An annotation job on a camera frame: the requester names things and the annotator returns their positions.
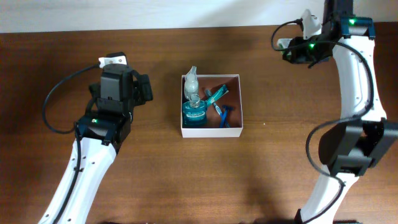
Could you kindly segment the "green Listerine mouthwash bottle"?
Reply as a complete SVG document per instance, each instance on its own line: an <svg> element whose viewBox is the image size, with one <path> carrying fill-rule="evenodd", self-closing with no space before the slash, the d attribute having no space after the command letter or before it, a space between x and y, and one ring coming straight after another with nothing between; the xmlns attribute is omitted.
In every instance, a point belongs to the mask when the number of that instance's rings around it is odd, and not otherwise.
<svg viewBox="0 0 398 224"><path fill-rule="evenodd" d="M203 126L207 122L207 103L198 94L182 104L183 124L191 127Z"/></svg>

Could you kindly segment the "blue white toothbrush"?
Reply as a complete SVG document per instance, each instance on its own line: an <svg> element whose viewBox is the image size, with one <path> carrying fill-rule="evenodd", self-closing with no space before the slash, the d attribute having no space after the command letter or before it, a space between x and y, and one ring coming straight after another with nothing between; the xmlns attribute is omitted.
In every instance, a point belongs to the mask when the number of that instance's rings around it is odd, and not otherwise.
<svg viewBox="0 0 398 224"><path fill-rule="evenodd" d="M210 90L205 90L205 95L206 95L207 97L209 97L209 96L212 95L212 92L211 92ZM220 109L220 107L216 104L216 102L213 103L212 105L213 105L213 107L215 108L216 112L221 116L221 114L222 114L221 109Z"/></svg>

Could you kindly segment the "green red toothpaste tube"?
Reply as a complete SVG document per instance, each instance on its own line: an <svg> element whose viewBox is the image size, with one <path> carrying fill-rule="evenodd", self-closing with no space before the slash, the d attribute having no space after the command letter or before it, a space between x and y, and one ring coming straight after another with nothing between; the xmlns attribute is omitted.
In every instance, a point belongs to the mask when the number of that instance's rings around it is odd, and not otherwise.
<svg viewBox="0 0 398 224"><path fill-rule="evenodd" d="M223 95L229 92L226 85L223 85L219 90L217 90L214 94L208 97L206 104L207 106L211 106L213 103L218 101Z"/></svg>

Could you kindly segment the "blue disposable razor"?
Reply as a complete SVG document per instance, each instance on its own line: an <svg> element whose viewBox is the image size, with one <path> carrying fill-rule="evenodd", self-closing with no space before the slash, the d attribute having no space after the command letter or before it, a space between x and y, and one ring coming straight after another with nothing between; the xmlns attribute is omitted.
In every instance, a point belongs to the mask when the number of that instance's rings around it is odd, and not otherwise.
<svg viewBox="0 0 398 224"><path fill-rule="evenodd" d="M234 111L234 107L223 105L222 108L224 109L224 112L221 114L220 128L230 128L230 125L227 121L227 117L230 111Z"/></svg>

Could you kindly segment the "green white soap packet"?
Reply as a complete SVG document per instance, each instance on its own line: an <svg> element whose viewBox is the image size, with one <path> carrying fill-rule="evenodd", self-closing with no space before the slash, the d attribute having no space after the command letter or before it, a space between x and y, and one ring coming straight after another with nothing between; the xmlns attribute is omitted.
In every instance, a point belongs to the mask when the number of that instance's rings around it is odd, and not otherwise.
<svg viewBox="0 0 398 224"><path fill-rule="evenodd" d="M291 42L292 39L279 39L277 41L277 46L279 49L285 49L289 47L289 44ZM287 51L280 51L282 55L285 55L286 57L290 57L292 55L291 52L287 52Z"/></svg>

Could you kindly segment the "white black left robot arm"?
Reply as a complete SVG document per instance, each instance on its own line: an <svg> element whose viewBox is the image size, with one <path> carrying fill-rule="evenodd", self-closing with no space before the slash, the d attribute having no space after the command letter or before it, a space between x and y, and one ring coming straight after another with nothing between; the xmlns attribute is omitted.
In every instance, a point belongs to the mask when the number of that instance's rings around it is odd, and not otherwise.
<svg viewBox="0 0 398 224"><path fill-rule="evenodd" d="M114 63L89 86L91 99L70 132L67 168L41 223L85 223L101 181L131 132L134 108L153 99L149 76Z"/></svg>

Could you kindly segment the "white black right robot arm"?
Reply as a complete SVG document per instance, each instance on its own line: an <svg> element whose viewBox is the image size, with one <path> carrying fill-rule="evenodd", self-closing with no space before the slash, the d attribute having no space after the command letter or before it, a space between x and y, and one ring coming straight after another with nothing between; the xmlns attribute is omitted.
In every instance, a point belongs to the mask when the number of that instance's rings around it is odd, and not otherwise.
<svg viewBox="0 0 398 224"><path fill-rule="evenodd" d="M375 27L358 17L352 1L326 0L323 18L309 10L295 21L302 35L272 40L274 50L292 64L312 67L333 58L338 68L341 115L322 124L318 145L320 174L295 223L333 223L348 190L377 165L397 139L397 124L387 119L374 71Z"/></svg>

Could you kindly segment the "pink open cardboard box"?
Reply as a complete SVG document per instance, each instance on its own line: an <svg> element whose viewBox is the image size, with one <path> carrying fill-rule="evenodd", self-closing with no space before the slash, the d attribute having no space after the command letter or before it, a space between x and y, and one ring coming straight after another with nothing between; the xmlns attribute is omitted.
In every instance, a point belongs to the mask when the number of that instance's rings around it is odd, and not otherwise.
<svg viewBox="0 0 398 224"><path fill-rule="evenodd" d="M222 96L216 104L222 108L224 105L232 107L228 111L225 121L228 127L221 128L222 118L211 105L207 111L207 122L203 126L192 127L180 122L180 129L183 138L238 138L243 130L243 109L241 99L241 84L238 74L229 75L198 75L198 94L202 100L206 100L205 90L215 93L223 85L226 85L229 92Z"/></svg>

